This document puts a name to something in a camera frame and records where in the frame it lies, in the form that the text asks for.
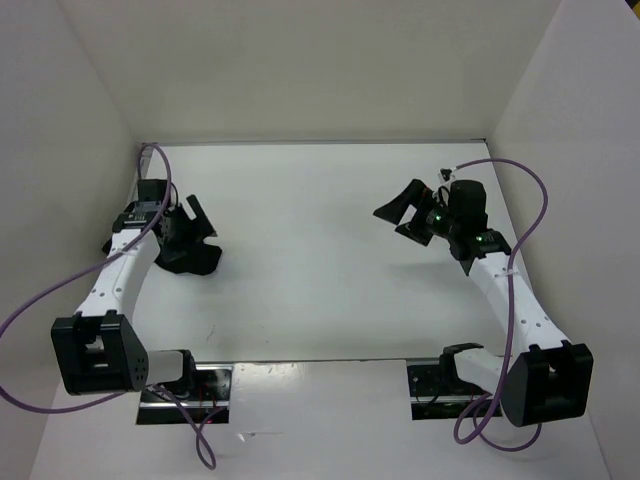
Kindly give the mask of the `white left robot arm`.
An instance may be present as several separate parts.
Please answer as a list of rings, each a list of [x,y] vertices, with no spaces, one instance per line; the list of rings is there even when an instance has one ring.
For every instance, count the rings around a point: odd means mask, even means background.
[[[207,276],[222,250],[207,244],[217,232],[195,195],[166,204],[167,181],[141,180],[138,198],[113,223],[105,265],[86,299],[55,320],[51,339],[71,395],[138,392],[162,385],[176,399],[192,397],[199,375],[190,351],[147,350],[133,313],[153,265],[173,274]]]

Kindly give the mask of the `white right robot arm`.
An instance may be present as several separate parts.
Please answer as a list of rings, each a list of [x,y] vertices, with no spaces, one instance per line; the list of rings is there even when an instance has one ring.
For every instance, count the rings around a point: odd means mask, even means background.
[[[511,260],[504,236],[489,227],[486,191],[474,180],[453,180],[437,190],[412,180],[374,216],[396,233],[426,246],[439,237],[484,294],[510,341],[503,361],[478,343],[444,348],[438,380],[450,393],[474,384],[499,396],[512,425],[524,427],[582,416],[593,355],[552,322]]]

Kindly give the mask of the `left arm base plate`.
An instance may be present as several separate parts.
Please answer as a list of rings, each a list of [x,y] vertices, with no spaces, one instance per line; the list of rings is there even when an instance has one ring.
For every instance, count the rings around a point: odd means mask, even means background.
[[[233,364],[197,363],[189,389],[172,394],[196,424],[228,424],[233,371]],[[136,424],[177,425],[187,420],[166,394],[146,389],[140,396]]]

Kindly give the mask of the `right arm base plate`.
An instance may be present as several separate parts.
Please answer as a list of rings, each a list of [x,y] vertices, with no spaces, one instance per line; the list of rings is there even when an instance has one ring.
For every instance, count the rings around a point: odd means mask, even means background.
[[[413,421],[455,419],[485,393],[470,383],[450,386],[433,359],[408,361],[406,373]]]

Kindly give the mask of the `black skirt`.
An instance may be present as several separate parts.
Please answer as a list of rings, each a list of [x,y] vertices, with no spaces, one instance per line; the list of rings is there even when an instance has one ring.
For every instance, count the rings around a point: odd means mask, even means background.
[[[147,233],[129,250],[123,252],[123,249],[132,242],[133,239],[129,239],[122,231],[119,234],[114,234],[102,246],[102,252],[108,257],[122,253],[123,258],[114,262],[115,268],[119,270],[118,276],[123,279],[141,280],[151,268],[151,254],[155,252],[155,247],[159,246],[159,242],[153,233]],[[217,269],[222,257],[220,247],[204,242],[188,244],[185,250],[171,250],[165,256],[162,255],[162,252],[163,250],[160,250],[154,263],[162,270],[176,275],[210,275]]]

